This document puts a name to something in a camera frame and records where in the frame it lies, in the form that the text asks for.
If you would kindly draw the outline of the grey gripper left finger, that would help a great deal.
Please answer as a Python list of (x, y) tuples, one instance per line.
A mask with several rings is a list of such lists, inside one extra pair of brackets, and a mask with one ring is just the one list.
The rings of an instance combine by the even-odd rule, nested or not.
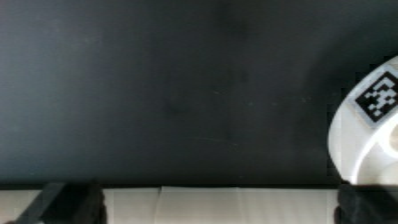
[(64, 183), (50, 183), (16, 218), (14, 224), (44, 224), (42, 216), (66, 187)]

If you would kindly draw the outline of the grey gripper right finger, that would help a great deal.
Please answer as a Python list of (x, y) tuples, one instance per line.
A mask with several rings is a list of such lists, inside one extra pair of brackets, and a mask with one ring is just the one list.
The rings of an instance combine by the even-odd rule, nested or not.
[(398, 224), (398, 186), (339, 186), (334, 224)]

